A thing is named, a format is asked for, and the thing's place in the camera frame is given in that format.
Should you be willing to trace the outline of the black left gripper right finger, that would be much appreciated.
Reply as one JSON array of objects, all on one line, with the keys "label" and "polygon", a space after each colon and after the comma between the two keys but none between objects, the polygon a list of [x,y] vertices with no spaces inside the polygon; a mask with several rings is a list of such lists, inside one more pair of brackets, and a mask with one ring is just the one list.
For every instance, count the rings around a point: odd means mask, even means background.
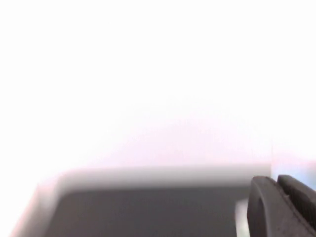
[{"label": "black left gripper right finger", "polygon": [[279,175],[277,183],[289,196],[291,202],[308,222],[316,229],[316,192],[290,175]]}]

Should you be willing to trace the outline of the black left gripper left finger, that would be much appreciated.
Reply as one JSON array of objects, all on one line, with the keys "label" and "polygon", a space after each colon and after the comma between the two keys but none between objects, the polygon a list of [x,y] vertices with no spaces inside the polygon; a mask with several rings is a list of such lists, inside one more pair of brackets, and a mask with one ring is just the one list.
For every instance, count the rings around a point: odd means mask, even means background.
[{"label": "black left gripper left finger", "polygon": [[270,177],[251,180],[247,207],[251,237],[314,237],[314,230],[282,187]]}]

